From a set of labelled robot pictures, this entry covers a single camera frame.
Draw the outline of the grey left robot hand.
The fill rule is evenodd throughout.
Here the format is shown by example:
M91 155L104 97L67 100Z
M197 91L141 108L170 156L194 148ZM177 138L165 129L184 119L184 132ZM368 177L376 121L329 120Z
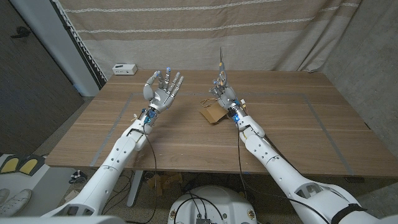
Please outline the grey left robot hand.
M184 77L180 72L177 72L173 81L170 81L170 67L166 68L165 78L162 76L160 70L155 71L154 74L147 80L143 88L143 95L149 101L149 106L156 109L159 113L167 110L172 105L175 96L177 95ZM155 79L158 79L158 89L153 90L152 84Z

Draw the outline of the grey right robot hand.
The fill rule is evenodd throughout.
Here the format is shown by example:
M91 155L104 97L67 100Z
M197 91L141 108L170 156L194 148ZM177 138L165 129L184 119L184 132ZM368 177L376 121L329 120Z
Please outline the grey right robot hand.
M214 79L212 81L214 87L210 88L209 92L212 93L219 105L228 110L230 116L237 116L234 120L240 120L248 114L244 111L243 105L238 101L233 88L228 84L226 80L221 78Z

